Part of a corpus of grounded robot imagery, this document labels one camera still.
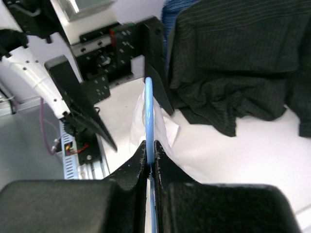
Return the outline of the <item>light blue wire hanger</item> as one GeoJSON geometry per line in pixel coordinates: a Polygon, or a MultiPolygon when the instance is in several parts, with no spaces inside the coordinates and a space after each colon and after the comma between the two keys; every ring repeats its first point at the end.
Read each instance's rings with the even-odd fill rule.
{"type": "Polygon", "coordinates": [[[154,105],[153,82],[151,77],[145,79],[145,132],[147,164],[150,168],[150,206],[152,233],[157,232],[155,182],[153,178],[154,153],[154,105]]]}

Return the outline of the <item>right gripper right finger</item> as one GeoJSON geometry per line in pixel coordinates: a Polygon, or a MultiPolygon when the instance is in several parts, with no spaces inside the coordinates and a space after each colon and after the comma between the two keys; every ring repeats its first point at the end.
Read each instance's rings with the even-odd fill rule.
{"type": "Polygon", "coordinates": [[[287,198],[266,184],[201,184],[155,141],[155,199],[160,233],[298,233],[287,198]]]}

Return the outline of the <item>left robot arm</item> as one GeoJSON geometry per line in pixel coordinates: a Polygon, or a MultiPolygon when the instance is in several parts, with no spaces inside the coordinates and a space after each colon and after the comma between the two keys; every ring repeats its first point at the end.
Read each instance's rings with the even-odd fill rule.
{"type": "Polygon", "coordinates": [[[110,94],[109,85],[131,75],[132,59],[143,56],[144,75],[153,96],[174,113],[163,58],[163,24],[157,17],[121,24],[111,0],[3,0],[0,3],[0,62],[18,74],[65,125],[78,144],[100,135],[117,146],[95,110],[110,94]],[[65,56],[40,64],[28,36],[51,43],[59,33],[69,47],[82,80],[65,56]]]}

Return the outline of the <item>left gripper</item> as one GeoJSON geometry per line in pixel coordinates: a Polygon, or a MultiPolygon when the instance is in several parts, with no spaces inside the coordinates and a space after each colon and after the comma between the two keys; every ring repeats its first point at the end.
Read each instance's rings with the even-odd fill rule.
{"type": "Polygon", "coordinates": [[[98,134],[112,149],[118,150],[91,102],[108,98],[111,84],[120,84],[122,79],[129,81],[133,74],[131,62],[140,56],[144,57],[145,77],[152,79],[153,96],[168,115],[174,114],[163,57],[163,29],[157,17],[150,17],[138,22],[114,23],[79,36],[80,41],[71,50],[82,75],[82,85],[65,56],[45,63],[69,108],[62,111],[65,130],[78,144],[88,144],[98,134]]]}

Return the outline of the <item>white shirt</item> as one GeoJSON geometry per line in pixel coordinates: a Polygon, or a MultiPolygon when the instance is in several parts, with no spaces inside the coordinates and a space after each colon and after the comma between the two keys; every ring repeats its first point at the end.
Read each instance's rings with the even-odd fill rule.
{"type": "MultiPolygon", "coordinates": [[[[163,116],[162,111],[153,98],[151,100],[151,95],[146,97],[145,88],[139,99],[135,108],[135,114],[132,121],[131,131],[130,131],[130,150],[138,148],[138,145],[147,138],[147,134],[150,133],[151,138],[154,140],[160,139],[160,142],[164,143],[165,152],[172,155],[171,145],[174,143],[176,135],[178,133],[179,125],[175,124],[170,119],[163,116]],[[147,126],[151,126],[151,123],[147,123],[146,110],[153,109],[153,131],[147,129],[147,126]]],[[[147,178],[147,231],[146,233],[156,233],[155,227],[155,194],[152,191],[150,177],[147,178]]]]}

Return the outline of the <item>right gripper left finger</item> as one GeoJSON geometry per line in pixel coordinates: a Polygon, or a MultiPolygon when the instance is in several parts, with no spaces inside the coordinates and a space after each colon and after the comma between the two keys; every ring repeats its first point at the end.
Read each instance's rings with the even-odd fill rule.
{"type": "Polygon", "coordinates": [[[16,181],[0,193],[3,233],[142,233],[146,144],[102,180],[16,181]]]}

